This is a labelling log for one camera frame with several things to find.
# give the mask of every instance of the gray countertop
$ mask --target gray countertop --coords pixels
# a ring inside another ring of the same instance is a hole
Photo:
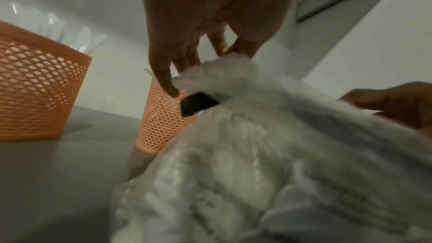
[[[108,242],[113,187],[153,159],[139,126],[75,107],[60,138],[0,143],[0,243]]]

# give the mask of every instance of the white wall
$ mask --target white wall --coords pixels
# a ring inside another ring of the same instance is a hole
[[[432,0],[382,0],[304,78],[334,98],[410,81],[432,82]]]
[[[379,1],[344,0],[299,23],[289,75],[303,78]]]
[[[107,33],[107,41],[92,54],[93,61],[75,105],[128,117],[142,117],[151,81],[144,71],[144,68],[150,68],[145,42],[123,36],[111,28],[78,17],[44,0],[0,0],[0,20],[14,23],[10,2],[56,13],[67,22],[68,41],[71,41],[83,26],[90,27],[95,33]],[[233,43],[235,38],[234,33],[228,30],[228,42]],[[206,37],[202,38],[198,52],[202,61],[216,58]],[[272,40],[258,52],[255,60],[269,71],[283,75],[288,58],[289,50],[278,41]]]

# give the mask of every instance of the plastic bag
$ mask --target plastic bag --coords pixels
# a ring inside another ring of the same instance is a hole
[[[432,145],[410,130],[239,54],[173,84],[220,104],[121,189],[113,243],[405,242],[431,229]]]

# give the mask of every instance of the hand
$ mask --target hand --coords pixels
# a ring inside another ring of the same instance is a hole
[[[432,84],[412,82],[386,90],[353,90],[342,100],[416,129],[432,140]]]
[[[292,0],[144,0],[149,36],[148,59],[161,87],[171,96],[170,64],[182,72],[199,65],[199,39],[207,34],[216,53],[252,58],[282,26]],[[228,48],[225,27],[238,36]]]

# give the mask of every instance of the mesh basket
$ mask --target mesh basket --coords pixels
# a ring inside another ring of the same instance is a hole
[[[163,91],[158,81],[152,80],[145,105],[141,129],[136,139],[136,147],[149,154],[159,153],[165,145],[195,117],[182,118],[180,101],[186,96],[181,92],[177,98],[171,98]]]
[[[59,136],[91,58],[0,21],[0,141]]]

